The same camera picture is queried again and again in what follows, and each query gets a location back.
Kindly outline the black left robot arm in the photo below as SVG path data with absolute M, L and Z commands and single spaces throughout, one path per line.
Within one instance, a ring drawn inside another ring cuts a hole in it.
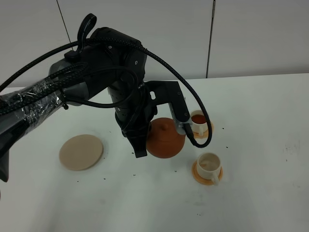
M 145 157 L 150 120 L 149 91 L 144 86 L 145 62 L 153 54 L 140 41 L 111 28 L 95 28 L 97 18 L 88 14 L 77 41 L 35 59 L 0 87 L 41 61 L 61 51 L 64 58 L 53 64 L 49 75 L 20 91 L 0 97 L 0 178 L 9 179 L 9 150 L 23 136 L 42 124 L 59 108 L 87 105 L 114 108 L 122 134 L 136 157 Z

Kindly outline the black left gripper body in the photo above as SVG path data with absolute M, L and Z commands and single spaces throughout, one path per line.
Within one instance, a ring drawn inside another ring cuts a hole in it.
M 113 103 L 132 96 L 125 103 L 115 107 L 115 118 L 122 134 L 130 141 L 145 143 L 151 128 L 150 122 L 157 114 L 157 107 L 152 104 L 150 89 L 145 82 L 138 84 L 132 92 L 124 84 L 116 83 L 108 87 Z

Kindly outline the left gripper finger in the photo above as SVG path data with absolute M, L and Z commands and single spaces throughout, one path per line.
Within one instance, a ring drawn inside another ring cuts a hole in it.
M 127 131 L 127 139 L 132 145 L 136 158 L 147 156 L 146 142 L 150 124 L 138 125 Z

